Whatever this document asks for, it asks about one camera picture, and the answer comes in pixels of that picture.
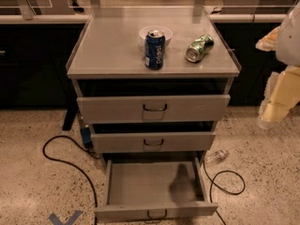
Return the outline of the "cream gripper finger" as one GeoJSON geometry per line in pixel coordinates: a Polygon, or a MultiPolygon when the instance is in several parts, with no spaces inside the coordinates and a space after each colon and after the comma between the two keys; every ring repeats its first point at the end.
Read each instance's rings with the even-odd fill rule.
{"type": "Polygon", "coordinates": [[[280,73],[272,72],[264,90],[258,125],[273,128],[284,120],[290,110],[300,102],[300,67],[287,66],[280,73]]]}
{"type": "Polygon", "coordinates": [[[277,47],[279,27],[274,28],[266,36],[261,38],[255,45],[258,50],[264,52],[274,51],[277,47]]]}

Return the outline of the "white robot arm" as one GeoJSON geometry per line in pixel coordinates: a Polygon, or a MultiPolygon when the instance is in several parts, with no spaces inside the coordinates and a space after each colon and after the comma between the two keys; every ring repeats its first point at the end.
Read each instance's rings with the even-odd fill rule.
{"type": "Polygon", "coordinates": [[[258,125],[269,129],[300,102],[300,3],[255,47],[265,52],[275,51],[276,59],[286,65],[282,72],[272,72],[265,86],[258,125]]]}

